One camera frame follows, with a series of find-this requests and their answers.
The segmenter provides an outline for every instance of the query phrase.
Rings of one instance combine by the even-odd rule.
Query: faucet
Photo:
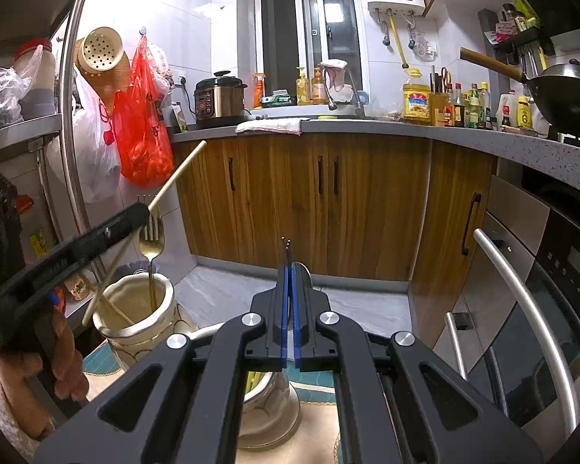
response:
[[[328,67],[325,66],[323,63],[320,63],[319,66],[322,68],[324,74],[324,83],[325,83],[325,91],[326,91],[326,97],[328,99],[328,108],[329,110],[333,111],[333,110],[337,110],[337,103],[335,103],[335,101],[333,100],[333,97],[331,95],[331,93],[329,92],[329,88],[326,82],[326,72],[328,71]],[[351,100],[351,103],[354,106],[354,114],[355,115],[359,115],[361,117],[365,117],[365,107],[363,106],[363,103],[361,102],[360,98],[359,98],[359,91],[357,90],[357,85],[356,83],[354,83],[354,77],[353,77],[353,73],[350,70],[350,68],[347,68],[346,71],[348,72],[348,75],[350,75],[350,85],[353,88],[353,98]]]

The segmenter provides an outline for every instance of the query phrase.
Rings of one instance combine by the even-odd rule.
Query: white cloth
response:
[[[0,430],[13,447],[22,455],[28,462],[32,462],[32,457],[36,452],[39,442],[30,438],[22,429],[19,428],[11,410],[7,399],[2,390],[0,383]]]
[[[250,130],[261,130],[266,132],[279,132],[282,134],[300,135],[300,121],[308,120],[299,117],[292,119],[264,119],[249,120],[236,126],[236,132],[241,133]]]
[[[327,59],[320,64],[326,68],[325,72],[328,73],[329,94],[333,100],[351,102],[353,100],[353,87],[345,83],[348,63],[341,59]]]

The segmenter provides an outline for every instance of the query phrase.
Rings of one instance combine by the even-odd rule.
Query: wok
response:
[[[575,59],[528,78],[517,68],[479,52],[461,48],[459,58],[526,84],[548,122],[559,131],[580,136],[580,63]]]

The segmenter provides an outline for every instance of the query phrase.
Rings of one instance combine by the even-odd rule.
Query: fork handle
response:
[[[148,293],[150,296],[150,313],[152,314],[157,306],[155,297],[155,278],[153,277],[153,260],[148,262]]]

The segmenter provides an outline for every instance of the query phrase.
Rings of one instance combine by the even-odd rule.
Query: marble floor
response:
[[[217,324],[249,310],[254,294],[275,281],[199,265],[174,287],[176,299],[200,327]],[[400,293],[369,293],[316,287],[324,291],[331,308],[354,319],[364,330],[390,336],[411,331],[408,297]]]

